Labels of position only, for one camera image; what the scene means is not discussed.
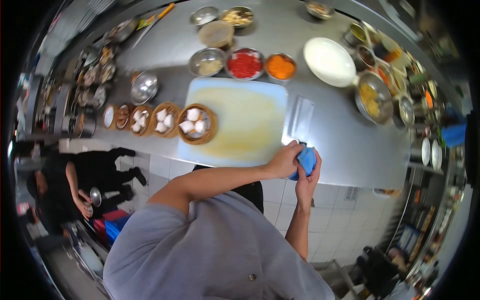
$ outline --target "black shoe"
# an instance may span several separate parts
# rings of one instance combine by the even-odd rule
[[[134,176],[138,179],[138,181],[143,185],[147,185],[147,179],[145,178],[145,176],[142,174],[142,172],[140,171],[140,168],[139,167],[134,167],[133,169],[130,169],[130,171],[133,172]]]
[[[133,196],[135,196],[135,192],[132,190],[132,187],[129,184],[124,184],[125,187],[125,195],[127,195],[127,201],[130,201]]]
[[[117,148],[117,151],[120,156],[135,156],[137,153],[133,150],[130,149],[125,149],[125,148]]]

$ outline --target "bowl of nuts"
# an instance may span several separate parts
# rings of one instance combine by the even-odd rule
[[[223,11],[220,20],[229,22],[235,28],[244,28],[253,22],[253,12],[248,7],[236,6]]]

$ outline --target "bowl of shredded red vegetable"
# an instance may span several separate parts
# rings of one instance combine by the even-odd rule
[[[256,79],[264,73],[264,56],[253,48],[237,49],[225,61],[225,71],[235,79]]]

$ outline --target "white tile wall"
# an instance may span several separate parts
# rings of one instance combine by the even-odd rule
[[[171,160],[168,178],[174,179],[175,177],[190,173],[193,170],[194,166],[195,165],[191,163],[186,163],[178,160]]]
[[[264,202],[264,216],[273,224],[273,226],[275,226],[279,209],[280,203]]]
[[[285,179],[262,180],[264,201],[282,203],[283,190],[285,189],[286,182]]]
[[[61,151],[78,153],[83,147],[91,150],[109,150],[109,146],[95,139],[62,141]],[[125,210],[138,210],[169,180],[189,173],[194,164],[170,160],[137,152],[135,158],[122,156],[116,162],[118,170],[138,166],[148,180],[143,187],[135,179],[131,183],[136,195],[129,203],[120,205]],[[264,215],[285,236],[297,204],[295,181],[285,179],[263,180]],[[356,201],[343,200],[347,187],[318,184],[313,194],[315,207],[309,220],[307,261],[327,263],[333,258],[340,264],[354,263],[366,245],[374,246],[381,239],[392,214],[403,209],[398,199],[378,198],[371,188],[360,189]]]

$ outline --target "white dumpling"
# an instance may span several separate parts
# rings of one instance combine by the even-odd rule
[[[183,131],[184,133],[187,133],[187,132],[189,132],[189,131],[192,131],[192,130],[195,128],[195,125],[193,124],[193,122],[192,122],[192,121],[188,121],[188,120],[185,121],[185,122],[183,122],[183,123],[181,123],[179,126],[180,126],[180,128],[182,129],[182,131]]]
[[[175,120],[173,119],[173,115],[166,116],[163,123],[165,124],[165,126],[167,126],[169,128],[172,127],[173,123],[175,123]]]
[[[195,123],[195,131],[198,133],[204,133],[207,130],[207,123],[205,121],[197,121]]]
[[[147,118],[146,116],[141,117],[138,121],[137,124],[140,125],[141,127],[147,126]]]
[[[200,117],[200,113],[201,111],[198,108],[191,108],[187,110],[187,119],[195,122]]]
[[[142,117],[142,112],[137,110],[134,114],[133,114],[133,119],[135,120],[135,122],[138,122],[138,120],[140,120],[140,118]]]
[[[165,132],[165,130],[167,130],[167,127],[165,126],[164,123],[158,122],[155,130],[158,131],[158,132]]]
[[[156,113],[156,120],[159,122],[163,122],[166,116],[167,116],[167,110],[163,109],[162,111],[159,111],[158,113]]]
[[[137,123],[135,123],[134,125],[132,125],[132,131],[133,132],[139,132],[141,129],[140,125]]]

